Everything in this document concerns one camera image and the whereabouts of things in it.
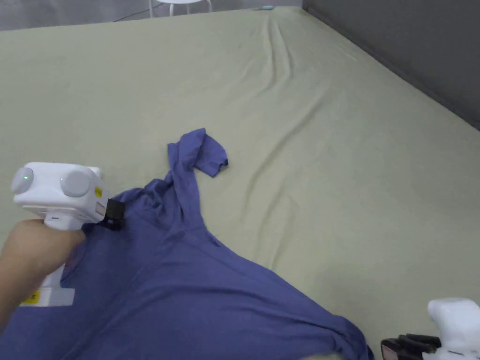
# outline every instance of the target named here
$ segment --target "hand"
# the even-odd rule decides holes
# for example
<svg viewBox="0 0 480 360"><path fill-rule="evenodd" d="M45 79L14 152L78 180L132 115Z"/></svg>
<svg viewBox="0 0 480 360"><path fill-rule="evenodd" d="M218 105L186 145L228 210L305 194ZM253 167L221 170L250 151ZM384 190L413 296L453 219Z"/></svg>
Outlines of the hand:
<svg viewBox="0 0 480 360"><path fill-rule="evenodd" d="M49 228L43 220L24 220L10 232L0 261L25 264L39 279L45 278L67 261L73 249L85 239L81 230Z"/></svg>

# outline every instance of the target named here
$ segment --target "white handheld gripper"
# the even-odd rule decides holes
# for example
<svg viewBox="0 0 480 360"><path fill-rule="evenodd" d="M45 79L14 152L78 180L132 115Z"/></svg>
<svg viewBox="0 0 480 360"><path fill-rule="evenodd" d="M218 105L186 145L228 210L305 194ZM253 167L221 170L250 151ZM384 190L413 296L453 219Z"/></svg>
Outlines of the white handheld gripper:
<svg viewBox="0 0 480 360"><path fill-rule="evenodd" d="M110 197L99 168L60 163L26 164L15 174L12 191L16 204L59 230L79 230L85 223L102 221ZM72 305L75 289L60 287L64 267L48 275L21 306Z"/></svg>
<svg viewBox="0 0 480 360"><path fill-rule="evenodd" d="M424 360L480 359L480 307L470 299L432 300L428 312L440 330L442 347Z"/></svg>

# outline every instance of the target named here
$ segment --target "black clamp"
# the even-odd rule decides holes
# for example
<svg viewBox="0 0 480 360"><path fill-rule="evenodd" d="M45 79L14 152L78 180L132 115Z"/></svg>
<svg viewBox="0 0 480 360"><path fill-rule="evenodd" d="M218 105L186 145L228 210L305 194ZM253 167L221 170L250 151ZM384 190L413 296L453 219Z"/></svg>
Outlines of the black clamp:
<svg viewBox="0 0 480 360"><path fill-rule="evenodd" d="M124 220L125 203L109 199L107 202L107 209L105 210L105 217L98 223L98 225L113 231L118 231L121 229Z"/></svg>
<svg viewBox="0 0 480 360"><path fill-rule="evenodd" d="M406 334L382 340L384 360L422 360L422 353L434 353L442 346L435 336Z"/></svg>

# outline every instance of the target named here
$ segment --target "gray wall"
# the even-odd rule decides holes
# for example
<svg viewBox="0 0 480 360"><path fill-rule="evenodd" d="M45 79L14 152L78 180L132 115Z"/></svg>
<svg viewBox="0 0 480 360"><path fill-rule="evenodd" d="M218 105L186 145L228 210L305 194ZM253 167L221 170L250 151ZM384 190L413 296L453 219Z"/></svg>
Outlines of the gray wall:
<svg viewBox="0 0 480 360"><path fill-rule="evenodd" d="M304 8L480 129L480 1L305 0Z"/></svg>

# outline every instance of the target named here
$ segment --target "yellow sticker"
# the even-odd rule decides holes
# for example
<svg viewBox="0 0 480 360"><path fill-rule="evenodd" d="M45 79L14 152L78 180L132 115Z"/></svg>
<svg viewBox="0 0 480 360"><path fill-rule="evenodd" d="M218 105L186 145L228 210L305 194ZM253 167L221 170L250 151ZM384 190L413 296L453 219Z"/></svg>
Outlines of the yellow sticker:
<svg viewBox="0 0 480 360"><path fill-rule="evenodd" d="M22 302L22 304L38 304L40 300L40 290L36 290L30 297Z"/></svg>
<svg viewBox="0 0 480 360"><path fill-rule="evenodd" d="M102 189L97 186L95 188L95 196L99 197L99 198L102 198L102 193L103 193Z"/></svg>

